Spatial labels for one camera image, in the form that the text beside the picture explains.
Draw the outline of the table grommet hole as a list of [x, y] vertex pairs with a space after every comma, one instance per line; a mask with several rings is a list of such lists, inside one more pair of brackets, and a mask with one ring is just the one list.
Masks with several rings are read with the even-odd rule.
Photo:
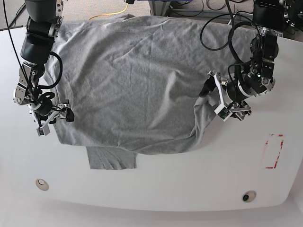
[[256, 198], [257, 193], [255, 191], [247, 191], [242, 196], [242, 201], [245, 203], [252, 202]]
[[47, 191], [49, 189], [48, 183], [43, 179], [36, 179], [35, 183], [37, 188], [42, 191]]

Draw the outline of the grey t-shirt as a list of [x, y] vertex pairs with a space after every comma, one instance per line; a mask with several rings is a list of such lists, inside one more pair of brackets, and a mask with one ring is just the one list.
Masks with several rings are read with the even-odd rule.
[[87, 149], [91, 169], [136, 168], [137, 154], [177, 154], [202, 142], [219, 96], [199, 93], [211, 70], [234, 63], [231, 27], [186, 18], [122, 15], [62, 24], [53, 51], [63, 63], [55, 99], [74, 122], [58, 121], [65, 145]]

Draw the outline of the left table grommet hole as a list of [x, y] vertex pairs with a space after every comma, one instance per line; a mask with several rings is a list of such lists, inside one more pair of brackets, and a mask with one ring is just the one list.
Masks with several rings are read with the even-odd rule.
[[49, 189], [48, 183], [43, 179], [36, 179], [35, 183], [37, 188], [42, 191], [47, 191]]

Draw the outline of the aluminium frame base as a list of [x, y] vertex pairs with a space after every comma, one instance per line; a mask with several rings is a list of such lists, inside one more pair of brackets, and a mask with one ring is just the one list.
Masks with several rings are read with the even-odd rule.
[[[163, 17], [184, 17], [208, 20], [228, 13], [224, 0], [149, 0], [150, 14]], [[232, 13], [252, 18], [252, 0], [230, 0]]]

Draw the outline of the red tape rectangle marking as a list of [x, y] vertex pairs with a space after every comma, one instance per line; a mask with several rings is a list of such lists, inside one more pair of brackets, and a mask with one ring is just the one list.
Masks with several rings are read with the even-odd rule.
[[279, 157], [284, 143], [283, 134], [269, 134], [266, 139], [262, 167], [265, 169], [275, 169], [277, 167]]

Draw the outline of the right table grommet hole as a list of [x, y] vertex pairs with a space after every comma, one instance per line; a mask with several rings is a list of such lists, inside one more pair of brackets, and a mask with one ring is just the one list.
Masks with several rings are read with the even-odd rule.
[[245, 203], [252, 202], [256, 198], [257, 193], [255, 191], [247, 191], [242, 196], [242, 201]]

